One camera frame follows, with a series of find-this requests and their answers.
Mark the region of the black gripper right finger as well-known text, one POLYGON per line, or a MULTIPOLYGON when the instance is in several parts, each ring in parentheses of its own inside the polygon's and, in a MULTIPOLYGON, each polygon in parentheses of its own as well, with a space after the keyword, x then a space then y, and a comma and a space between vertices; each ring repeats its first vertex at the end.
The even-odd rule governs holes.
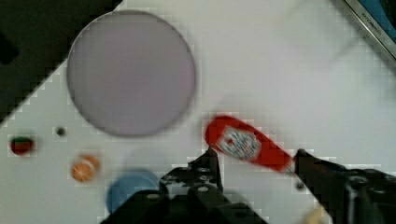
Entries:
POLYGON ((295 174, 333 224, 396 224, 396 181, 376 169, 348 169, 300 149, 295 174))

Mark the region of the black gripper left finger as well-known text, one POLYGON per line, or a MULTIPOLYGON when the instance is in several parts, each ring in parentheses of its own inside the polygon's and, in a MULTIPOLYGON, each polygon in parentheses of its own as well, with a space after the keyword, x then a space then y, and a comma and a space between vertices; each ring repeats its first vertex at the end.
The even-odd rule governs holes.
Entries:
POLYGON ((245 203, 223 194, 218 154, 208 149, 185 167, 159 177, 158 190, 141 190, 100 224, 268 224, 245 203))

